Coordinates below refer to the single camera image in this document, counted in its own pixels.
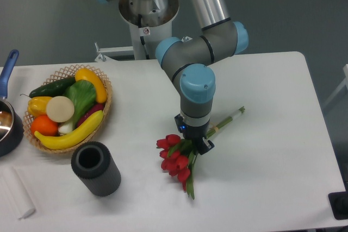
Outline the blue black Robotiq gripper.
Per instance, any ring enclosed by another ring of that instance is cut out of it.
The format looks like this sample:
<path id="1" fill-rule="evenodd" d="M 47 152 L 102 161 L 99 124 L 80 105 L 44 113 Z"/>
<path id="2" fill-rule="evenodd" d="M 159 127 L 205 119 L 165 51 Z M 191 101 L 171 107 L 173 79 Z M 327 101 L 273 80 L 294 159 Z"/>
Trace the blue black Robotiq gripper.
<path id="1" fill-rule="evenodd" d="M 204 155 L 214 148 L 214 144 L 211 140 L 207 139 L 207 131 L 210 120 L 204 120 L 203 118 L 193 118 L 198 120 L 198 124 L 186 123 L 185 118 L 182 115 L 175 116 L 175 123 L 178 131 L 183 135 L 185 139 L 195 140 L 195 146 L 200 155 Z"/>

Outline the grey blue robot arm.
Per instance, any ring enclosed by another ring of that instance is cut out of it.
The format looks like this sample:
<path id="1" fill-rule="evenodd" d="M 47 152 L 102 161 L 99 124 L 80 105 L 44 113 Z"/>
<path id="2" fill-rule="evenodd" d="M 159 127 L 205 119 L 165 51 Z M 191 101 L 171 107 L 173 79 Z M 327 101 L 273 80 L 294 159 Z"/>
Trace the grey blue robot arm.
<path id="1" fill-rule="evenodd" d="M 184 41 L 172 36 L 178 0 L 118 2 L 120 15 L 129 26 L 134 58 L 159 62 L 181 98 L 181 111 L 175 118 L 178 131 L 193 142 L 198 153 L 205 154 L 214 147 L 208 137 L 216 90 L 210 65 L 248 47 L 245 27 L 231 20 L 224 0 L 192 0 L 202 34 Z"/>

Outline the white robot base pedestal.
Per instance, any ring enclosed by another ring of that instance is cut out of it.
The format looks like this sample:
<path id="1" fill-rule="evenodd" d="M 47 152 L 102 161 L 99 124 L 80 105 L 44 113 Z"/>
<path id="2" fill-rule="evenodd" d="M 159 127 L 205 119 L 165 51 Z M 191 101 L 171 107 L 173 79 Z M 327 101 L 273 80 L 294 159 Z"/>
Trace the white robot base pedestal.
<path id="1" fill-rule="evenodd" d="M 154 59 L 158 44 L 172 36 L 172 22 L 179 11 L 178 0 L 119 0 L 119 12 L 128 24 L 132 45 L 99 48 L 96 61 L 130 57 Z"/>

